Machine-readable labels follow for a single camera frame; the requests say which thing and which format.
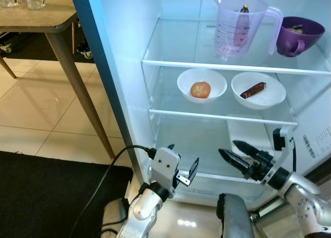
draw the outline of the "beige floor tile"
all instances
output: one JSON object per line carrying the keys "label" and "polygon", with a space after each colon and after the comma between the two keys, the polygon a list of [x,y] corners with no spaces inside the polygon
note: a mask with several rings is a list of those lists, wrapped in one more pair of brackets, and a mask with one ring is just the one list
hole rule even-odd
{"label": "beige floor tile", "polygon": [[[94,106],[97,109],[107,136],[121,138],[121,132],[106,92],[103,88],[101,79],[90,77],[85,85]],[[87,118],[77,98],[73,101],[61,120],[55,126],[54,131],[96,135],[92,124]]]}
{"label": "beige floor tile", "polygon": [[50,131],[0,126],[0,150],[35,155]]}
{"label": "beige floor tile", "polygon": [[[109,140],[115,154],[124,148],[122,139],[109,138]],[[111,162],[97,136],[62,132],[52,132],[37,156],[100,164],[110,164]],[[131,167],[127,152],[123,153],[116,165]]]}
{"label": "beige floor tile", "polygon": [[95,68],[95,69],[94,69],[94,71],[93,71],[92,74],[91,74],[91,77],[96,77],[96,78],[99,78],[99,77],[100,77],[100,74],[99,74],[98,68]]}
{"label": "beige floor tile", "polygon": [[12,71],[22,71],[22,72],[30,71],[39,62],[34,59],[21,60],[19,58],[4,58],[4,60]]}
{"label": "beige floor tile", "polygon": [[17,82],[20,81],[21,77],[23,77],[26,72],[14,72],[16,77],[12,78],[6,71],[0,71],[0,98],[6,94],[7,91],[10,90]]}
{"label": "beige floor tile", "polygon": [[[96,65],[93,63],[78,63],[76,67],[81,76],[89,77]],[[58,61],[40,61],[32,70],[33,73],[44,73],[44,74],[57,74],[65,75],[60,63]]]}
{"label": "beige floor tile", "polygon": [[220,237],[220,228],[215,207],[166,201],[158,212],[150,237]]}
{"label": "beige floor tile", "polygon": [[0,125],[52,130],[74,97],[66,76],[28,73],[0,99]]}

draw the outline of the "purple bowl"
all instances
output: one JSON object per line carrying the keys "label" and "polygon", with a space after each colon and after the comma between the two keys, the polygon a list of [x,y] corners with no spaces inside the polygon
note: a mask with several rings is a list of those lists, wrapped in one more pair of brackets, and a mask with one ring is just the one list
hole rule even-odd
{"label": "purple bowl", "polygon": [[[288,30],[288,27],[302,25],[305,34]],[[295,57],[313,46],[324,34],[325,28],[302,17],[284,17],[276,42],[277,52],[286,57]]]}

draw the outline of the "measuring jug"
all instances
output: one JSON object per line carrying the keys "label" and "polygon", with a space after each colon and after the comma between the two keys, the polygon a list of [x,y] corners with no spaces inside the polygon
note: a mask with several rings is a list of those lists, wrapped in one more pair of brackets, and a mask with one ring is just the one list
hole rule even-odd
{"label": "measuring jug", "polygon": [[[218,5],[215,48],[227,56],[240,56],[249,49],[264,16],[274,19],[274,33],[269,46],[273,54],[283,20],[282,12],[262,0],[215,0]],[[243,6],[249,12],[240,12]]]}

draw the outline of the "refrigerator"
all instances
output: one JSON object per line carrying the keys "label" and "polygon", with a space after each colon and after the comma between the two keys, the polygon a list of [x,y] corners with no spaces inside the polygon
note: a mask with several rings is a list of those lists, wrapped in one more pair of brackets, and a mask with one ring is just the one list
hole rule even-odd
{"label": "refrigerator", "polygon": [[[227,192],[241,196],[250,211],[269,203],[276,191],[244,179],[218,149],[238,152],[231,141],[240,139],[277,160],[276,128],[287,128],[293,135],[298,173],[306,175],[329,161],[331,0],[263,1],[284,17],[322,24],[324,35],[297,57],[277,51],[270,55],[273,22],[266,17],[247,53],[228,58],[214,48],[215,0],[73,0],[125,144],[155,148],[175,144],[183,175],[200,158],[194,181],[190,187],[179,185],[174,200],[216,206],[218,195]],[[226,92],[207,105],[187,101],[177,78],[190,68],[222,74]],[[286,99],[266,110],[240,105],[231,80],[245,71],[277,79],[286,89]],[[151,160],[140,150],[129,155],[139,182],[147,182]],[[292,154],[282,166],[292,171]]]}

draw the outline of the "white bowl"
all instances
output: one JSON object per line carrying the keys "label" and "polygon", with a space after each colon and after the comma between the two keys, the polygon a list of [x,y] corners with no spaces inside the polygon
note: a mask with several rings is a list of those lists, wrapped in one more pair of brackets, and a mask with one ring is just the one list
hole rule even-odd
{"label": "white bowl", "polygon": [[[192,85],[201,81],[207,82],[211,87],[207,98],[198,98],[191,95]],[[221,96],[226,91],[228,84],[226,79],[216,71],[193,68],[179,75],[177,86],[187,100],[194,103],[209,103]]]}
{"label": "white bowl", "polygon": [[[265,82],[263,91],[246,99],[240,96],[257,83]],[[275,78],[259,72],[243,72],[233,77],[231,88],[235,99],[247,108],[264,110],[277,105],[286,98],[284,86]]]}

